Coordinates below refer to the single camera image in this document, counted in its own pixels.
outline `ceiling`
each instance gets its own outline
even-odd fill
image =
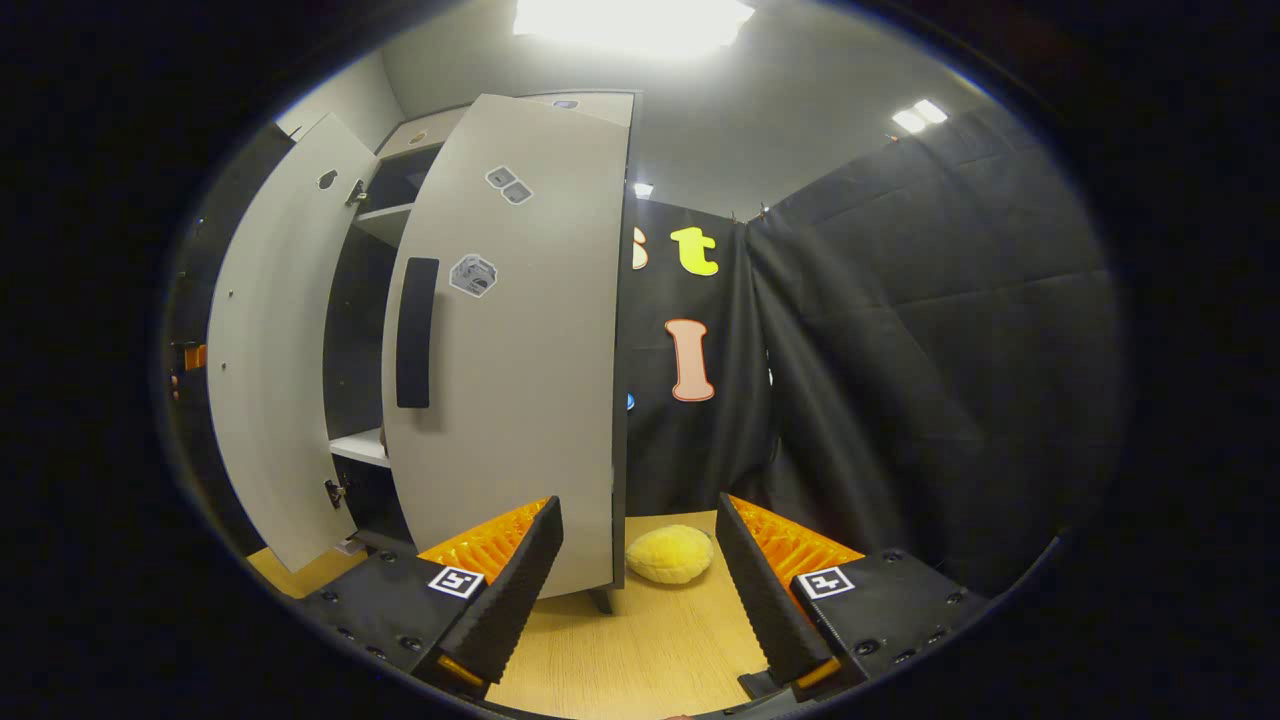
[[[393,38],[387,77],[410,118],[481,92],[641,90],[632,168],[653,200],[748,218],[901,133],[922,97],[950,114],[991,102],[908,41],[808,0],[758,8],[727,49],[627,55],[511,32],[516,0],[470,0]]]

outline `cabinet door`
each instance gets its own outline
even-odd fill
[[[426,550],[558,495],[564,543],[543,597],[613,582],[613,331],[627,140],[627,128],[582,113],[481,95],[431,167],[392,273],[383,415],[413,542]],[[490,182],[498,168],[532,195],[508,200],[494,183],[509,178]],[[468,256],[495,269],[479,297],[451,284]],[[411,265],[419,258],[439,260],[438,269],[421,277],[430,264]],[[425,302],[429,332],[402,327],[425,320]],[[422,386],[429,406],[402,406],[421,400],[410,391]]]
[[[338,254],[376,160],[334,115],[280,160],[250,202],[209,316],[209,406],[232,487],[291,571],[356,532],[325,429],[325,313]]]
[[[635,102],[635,95],[630,92],[545,92],[543,95],[525,95],[521,96],[521,100],[543,105],[559,102],[562,108],[631,127],[631,105]]]

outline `black door handle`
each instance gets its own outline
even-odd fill
[[[396,405],[431,406],[431,309],[440,261],[410,258],[396,332]]]

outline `wooden floor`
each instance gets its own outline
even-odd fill
[[[714,536],[716,511],[627,518],[626,542],[685,524]],[[586,593],[538,601],[500,684],[485,700],[572,719],[659,720],[746,702],[744,673],[764,670],[719,544],[687,585],[627,570],[613,616]]]

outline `black curtain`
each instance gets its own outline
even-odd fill
[[[744,234],[781,433],[744,497],[996,593],[1101,496],[1126,405],[1112,277],[1011,117],[890,143]]]
[[[712,510],[721,491],[769,457],[768,374],[759,309],[744,246],[745,227],[685,208],[636,201],[648,263],[618,284],[618,343],[627,392],[627,515]],[[714,240],[718,268],[696,275],[680,263],[671,233],[696,227]],[[672,395],[676,352],[668,320],[707,325],[703,356],[714,396]]]

